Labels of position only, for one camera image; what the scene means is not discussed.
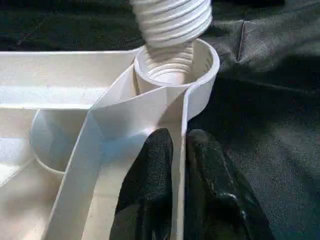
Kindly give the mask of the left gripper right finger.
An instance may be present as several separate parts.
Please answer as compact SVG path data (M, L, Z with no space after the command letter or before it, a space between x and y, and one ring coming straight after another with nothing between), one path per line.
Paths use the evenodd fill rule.
M201 129L186 137L184 239L274 239L251 185L214 136Z

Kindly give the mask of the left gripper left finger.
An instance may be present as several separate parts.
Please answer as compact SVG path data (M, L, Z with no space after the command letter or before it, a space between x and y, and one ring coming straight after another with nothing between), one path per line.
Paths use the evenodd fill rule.
M172 225L173 141L166 128L152 132L122 182L111 240L168 240Z

